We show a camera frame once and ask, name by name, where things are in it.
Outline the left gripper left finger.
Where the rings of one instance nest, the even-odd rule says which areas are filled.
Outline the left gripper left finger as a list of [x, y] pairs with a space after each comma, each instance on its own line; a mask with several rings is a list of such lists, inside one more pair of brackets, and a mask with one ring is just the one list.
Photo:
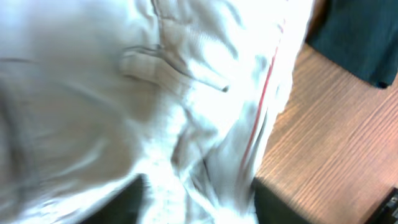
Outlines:
[[144, 178], [129, 184], [103, 208], [80, 224], [136, 224], [144, 195]]

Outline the beige shorts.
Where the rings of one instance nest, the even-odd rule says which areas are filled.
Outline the beige shorts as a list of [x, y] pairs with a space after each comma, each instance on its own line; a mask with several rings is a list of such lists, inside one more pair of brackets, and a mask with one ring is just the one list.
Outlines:
[[2, 1], [1, 222], [257, 223], [313, 1]]

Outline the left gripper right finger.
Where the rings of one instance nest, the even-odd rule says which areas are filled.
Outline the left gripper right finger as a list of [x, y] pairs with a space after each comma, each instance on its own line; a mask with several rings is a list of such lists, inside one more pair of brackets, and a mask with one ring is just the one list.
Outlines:
[[252, 189], [259, 224], [310, 224], [259, 179], [253, 180]]

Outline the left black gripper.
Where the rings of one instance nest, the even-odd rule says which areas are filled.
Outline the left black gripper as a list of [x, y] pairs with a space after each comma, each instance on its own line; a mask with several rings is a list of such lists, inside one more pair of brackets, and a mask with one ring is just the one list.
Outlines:
[[397, 224], [397, 188], [393, 188], [366, 224]]

